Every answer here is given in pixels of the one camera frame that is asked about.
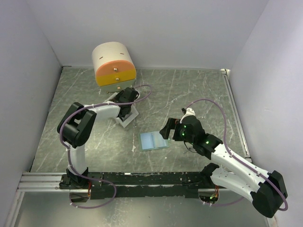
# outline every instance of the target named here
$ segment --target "white wall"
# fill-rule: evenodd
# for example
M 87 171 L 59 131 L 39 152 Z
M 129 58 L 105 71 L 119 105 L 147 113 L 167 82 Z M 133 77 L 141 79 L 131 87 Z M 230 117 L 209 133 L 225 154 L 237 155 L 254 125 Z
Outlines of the white wall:
M 231 74 L 254 163 L 286 183 L 289 210 L 277 213 L 280 227 L 303 223 L 302 11 L 301 0 L 270 0 Z
M 268 0 L 27 0 L 62 65 L 122 42 L 137 67 L 230 68 Z
M 0 226 L 36 153 L 60 75 L 24 0 L 0 0 Z

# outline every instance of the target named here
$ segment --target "wire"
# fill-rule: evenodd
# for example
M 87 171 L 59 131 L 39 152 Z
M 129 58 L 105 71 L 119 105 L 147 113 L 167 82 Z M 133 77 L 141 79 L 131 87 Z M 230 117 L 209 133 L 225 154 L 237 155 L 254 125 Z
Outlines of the wire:
M 81 109 L 79 109 L 79 110 L 73 112 L 73 113 L 72 113 L 68 118 L 66 118 L 66 120 L 63 122 L 63 124 L 62 124 L 62 126 L 61 126 L 61 128 L 60 128 L 60 131 L 59 131 L 59 139 L 60 139 L 60 142 L 62 143 L 62 145 L 66 147 L 68 164 L 69 164 L 69 167 L 71 168 L 71 170 L 72 170 L 76 175 L 78 175 L 78 176 L 80 176 L 80 177 L 82 177 L 82 178 L 84 178 L 84 179 L 87 179 L 87 180 L 90 180 L 90 181 L 98 181 L 98 182 L 104 182 L 104 183 L 110 184 L 110 185 L 113 186 L 113 188 L 114 188 L 114 190 L 115 190 L 115 191 L 114 191 L 113 197 L 110 198 L 109 201 L 107 201 L 107 202 L 105 202 L 105 203 L 103 203 L 103 204 L 101 204 L 101 205 L 93 206 L 93 207 L 77 206 L 76 204 L 74 204 L 74 203 L 71 201 L 71 195 L 70 195 L 70 205 L 72 205 L 72 206 L 74 206 L 74 207 L 76 207 L 76 208 L 81 208 L 81 209 L 94 209 L 94 208 L 103 207 L 103 206 L 109 204 L 111 201 L 114 200 L 114 198 L 115 198 L 115 196 L 116 196 L 116 194 L 117 194 L 117 188 L 116 188 L 116 186 L 114 185 L 114 183 L 112 183 L 112 182 L 110 182 L 110 181 L 108 181 L 108 180 L 97 179 L 97 178 L 93 178 L 93 177 L 84 176 L 84 175 L 82 175 L 82 174 L 80 174 L 80 173 L 77 172 L 77 170 L 73 167 L 73 165 L 72 165 L 72 163 L 71 163 L 71 147 L 63 141 L 63 134 L 62 134 L 62 133 L 63 133 L 63 128 L 64 128 L 64 126 L 66 125 L 67 122 L 69 122 L 69 121 L 71 120 L 71 118 L 72 118 L 73 116 L 77 115 L 78 113 L 80 113 L 81 111 L 86 110 L 86 109 L 92 109 L 92 108 L 96 108 L 96 107 L 100 107 L 100 106 L 104 106 L 104 105 L 132 105 L 132 104 L 135 104 L 135 103 L 138 103 L 138 102 L 140 102 L 140 101 L 142 101 L 142 100 L 147 99 L 147 97 L 149 97 L 149 96 L 151 95 L 151 93 L 152 93 L 152 87 L 151 87 L 151 85 L 148 85 L 148 84 L 144 85 L 144 84 L 143 84 L 143 85 L 135 86 L 134 88 L 140 88 L 140 87 L 149 87 L 149 88 L 150 88 L 149 93 L 148 93 L 145 97 L 143 97 L 143 98 L 137 99 L 137 100 L 135 100 L 135 101 L 133 101 L 133 102 L 130 102 L 130 103 L 100 103 L 100 104 L 93 105 L 93 106 L 92 106 L 92 105 L 88 105 L 88 106 L 85 106 L 85 107 L 83 107 L 83 108 L 81 108 Z
M 225 115 L 225 112 L 224 110 L 222 109 L 222 107 L 217 104 L 215 101 L 211 100 L 211 99 L 208 99 L 208 98 L 200 98 L 196 101 L 193 101 L 191 102 L 187 107 L 189 108 L 192 104 L 198 102 L 198 101 L 208 101 L 208 102 L 211 102 L 213 104 L 215 104 L 221 111 L 222 115 L 223 115 L 223 120 L 224 120 L 224 132 L 223 132 L 223 143 L 224 143 L 224 146 L 225 146 L 225 149 L 226 151 L 228 152 L 228 154 L 230 156 L 232 156 L 234 159 L 236 159 L 238 162 L 240 162 L 242 165 L 244 165 L 245 167 L 247 167 L 248 169 L 250 169 L 252 172 L 256 173 L 257 175 L 261 176 L 265 181 L 267 181 L 275 190 L 276 192 L 281 196 L 284 204 L 285 204 L 285 207 L 284 208 L 279 208 L 279 210 L 281 211 L 286 211 L 288 210 L 288 203 L 286 201 L 286 198 L 284 197 L 284 195 L 282 194 L 282 192 L 274 185 L 274 183 L 272 183 L 267 177 L 265 177 L 263 174 L 259 173 L 257 170 L 255 170 L 254 168 L 250 167 L 249 165 L 247 165 L 245 162 L 243 162 L 241 159 L 235 157 L 232 152 L 229 150 L 228 148 L 228 145 L 227 145 L 227 142 L 226 142 L 226 133 L 227 133 L 227 122 L 226 122 L 226 115 Z M 235 202 L 232 202 L 232 203 L 226 203 L 226 204 L 217 204 L 216 206 L 228 206 L 228 205 L 232 205 L 232 204 L 235 204 L 236 202 L 239 202 L 241 200 L 237 200 Z
M 184 141 L 184 145 L 187 148 L 187 150 L 189 150 L 191 153 L 197 153 L 197 152 L 192 151 L 190 148 L 188 148 L 187 145 L 186 145 L 186 143 L 185 143 L 185 141 Z

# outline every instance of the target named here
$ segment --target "white bracket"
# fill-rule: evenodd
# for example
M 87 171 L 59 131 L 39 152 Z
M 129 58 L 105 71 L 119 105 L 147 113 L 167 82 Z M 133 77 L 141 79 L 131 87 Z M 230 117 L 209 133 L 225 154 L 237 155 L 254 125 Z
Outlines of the white bracket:
M 228 69 L 220 69 L 220 71 L 221 71 L 222 75 L 226 75 L 227 78 L 230 79 L 229 76 L 230 76 L 230 74 L 231 74 L 231 70 L 228 70 Z

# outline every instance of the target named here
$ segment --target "black mounting bracket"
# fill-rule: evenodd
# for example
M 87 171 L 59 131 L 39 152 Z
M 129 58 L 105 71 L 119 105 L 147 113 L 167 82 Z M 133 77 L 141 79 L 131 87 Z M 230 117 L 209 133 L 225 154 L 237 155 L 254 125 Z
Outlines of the black mounting bracket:
M 60 121 L 57 127 L 57 132 L 60 132 L 63 122 L 71 114 L 79 109 L 82 109 L 83 107 L 84 106 L 80 103 L 73 103 Z M 92 110 L 83 110 L 73 116 L 63 128 L 63 140 L 71 144 L 73 148 L 84 145 L 89 139 L 96 116 L 97 114 Z

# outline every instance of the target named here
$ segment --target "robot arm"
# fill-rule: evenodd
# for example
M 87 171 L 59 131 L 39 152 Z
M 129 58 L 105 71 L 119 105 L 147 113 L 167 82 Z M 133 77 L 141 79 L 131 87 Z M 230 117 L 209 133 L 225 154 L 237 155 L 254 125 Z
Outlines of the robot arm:
M 253 206 L 266 217 L 272 217 L 283 204 L 278 192 L 260 176 L 267 176 L 287 198 L 286 187 L 282 175 L 274 171 L 261 169 L 230 150 L 227 152 L 223 142 L 214 135 L 205 133 L 201 122 L 196 118 L 193 109 L 182 109 L 181 119 L 169 118 L 165 127 L 160 131 L 164 139 L 168 139 L 170 130 L 175 130 L 173 140 L 188 142 L 196 152 L 208 159 L 227 167 L 227 172 L 216 164 L 210 174 L 211 181 L 218 186 L 230 189 L 252 202 Z M 258 174 L 244 166 L 237 159 L 255 169 Z
M 86 172 L 88 172 L 85 162 L 85 143 L 89 139 L 94 122 L 114 118 L 117 123 L 125 128 L 138 115 L 135 106 L 110 105 L 110 103 L 130 103 L 138 97 L 139 92 L 128 87 L 119 93 L 114 93 L 108 100 L 106 100 L 104 103 L 108 103 L 108 105 L 83 110 L 65 124 L 62 134 L 63 140 L 71 145 L 71 162 L 78 173 L 85 175 L 87 174 Z M 72 113 L 83 107 L 85 106 L 80 103 L 73 103 L 70 106 L 69 110 L 58 125 L 58 133 L 63 122 Z M 78 177 L 70 166 L 68 166 L 67 171 L 67 174 L 81 185 L 81 181 L 83 181 L 83 179 Z

